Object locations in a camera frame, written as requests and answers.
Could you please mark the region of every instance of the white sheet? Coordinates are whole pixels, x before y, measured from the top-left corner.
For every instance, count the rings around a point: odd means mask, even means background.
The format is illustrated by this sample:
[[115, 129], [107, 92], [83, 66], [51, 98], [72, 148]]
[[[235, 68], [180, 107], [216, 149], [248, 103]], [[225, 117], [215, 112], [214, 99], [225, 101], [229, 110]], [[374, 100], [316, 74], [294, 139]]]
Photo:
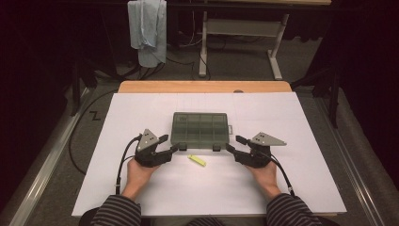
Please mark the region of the white sheet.
[[[112, 99], [72, 215], [81, 216], [115, 194], [127, 143], [146, 128], [170, 138], [173, 113], [178, 111], [227, 113], [233, 131], [231, 145], [241, 151], [248, 148], [237, 143], [235, 135], [252, 138], [262, 131], [287, 142], [287, 146], [272, 147], [271, 152], [284, 167], [295, 194], [314, 213], [346, 212], [295, 93], [119, 93]], [[168, 140], [157, 151], [170, 145]], [[135, 148], [132, 145], [128, 154], [134, 154]], [[190, 161], [189, 154], [205, 160], [206, 167]], [[280, 172], [278, 183], [287, 192]], [[232, 154], [211, 150], [175, 153], [152, 176], [137, 202], [142, 215], [149, 217], [261, 215], [267, 205], [249, 171], [234, 162]]]

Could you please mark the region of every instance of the black and white striped shirt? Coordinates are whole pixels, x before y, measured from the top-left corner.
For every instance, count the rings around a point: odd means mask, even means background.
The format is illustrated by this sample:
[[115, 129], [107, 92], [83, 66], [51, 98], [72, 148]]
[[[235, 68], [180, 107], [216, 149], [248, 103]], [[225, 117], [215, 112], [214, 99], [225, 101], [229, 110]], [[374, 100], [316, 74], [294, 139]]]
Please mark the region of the black and white striped shirt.
[[[309, 207], [298, 197], [280, 194], [267, 205], [267, 225], [322, 225]], [[91, 225], [139, 226], [140, 204], [120, 195], [111, 195], [97, 211]], [[187, 226], [223, 226], [217, 218], [197, 218]]]

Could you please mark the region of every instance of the person's right hand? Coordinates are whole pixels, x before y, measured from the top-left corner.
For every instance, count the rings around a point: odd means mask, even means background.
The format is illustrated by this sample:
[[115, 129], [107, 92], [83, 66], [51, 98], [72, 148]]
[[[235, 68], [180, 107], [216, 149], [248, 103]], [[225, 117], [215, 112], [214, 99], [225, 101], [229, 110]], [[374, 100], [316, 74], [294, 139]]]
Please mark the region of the person's right hand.
[[150, 181], [152, 174], [159, 167], [146, 168], [142, 167], [134, 158], [130, 160], [127, 164], [126, 187], [121, 195], [134, 201], [140, 190]]
[[269, 200], [273, 200], [276, 196], [281, 194], [281, 191], [277, 186], [277, 166], [274, 162], [269, 162], [263, 168], [255, 169], [249, 166], [246, 166], [246, 168], [252, 172], [256, 182], [258, 182]]

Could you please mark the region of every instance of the small yellow block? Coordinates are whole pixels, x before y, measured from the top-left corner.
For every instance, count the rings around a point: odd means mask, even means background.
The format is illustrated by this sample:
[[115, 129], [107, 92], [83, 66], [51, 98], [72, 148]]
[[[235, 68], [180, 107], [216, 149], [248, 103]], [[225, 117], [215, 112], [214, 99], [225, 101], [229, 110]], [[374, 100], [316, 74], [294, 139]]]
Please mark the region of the small yellow block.
[[189, 159], [193, 160], [194, 162], [196, 162], [196, 163], [202, 165], [203, 167], [206, 166], [206, 162], [205, 162], [205, 161], [203, 161], [202, 159], [196, 157], [196, 156], [193, 155], [193, 154], [190, 154], [190, 155], [187, 156], [187, 157], [188, 157]]

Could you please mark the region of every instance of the black grip controller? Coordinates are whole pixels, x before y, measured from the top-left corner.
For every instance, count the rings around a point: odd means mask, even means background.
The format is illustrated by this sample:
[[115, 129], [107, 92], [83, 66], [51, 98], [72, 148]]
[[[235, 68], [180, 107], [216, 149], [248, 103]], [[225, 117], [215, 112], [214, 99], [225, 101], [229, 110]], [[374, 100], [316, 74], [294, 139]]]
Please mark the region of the black grip controller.
[[135, 160], [143, 167], [156, 167], [170, 162], [172, 154], [179, 149], [179, 143], [170, 147], [169, 150], [157, 153], [155, 150], [159, 144], [168, 140], [168, 135], [156, 137], [150, 130], [144, 131], [141, 140], [136, 147]]
[[235, 140], [241, 144], [248, 145], [250, 152], [245, 153], [236, 150], [228, 143], [226, 143], [226, 150], [234, 155], [236, 162], [252, 168], [265, 167], [271, 161], [270, 145], [286, 145], [284, 141], [262, 132], [253, 139], [236, 136]]

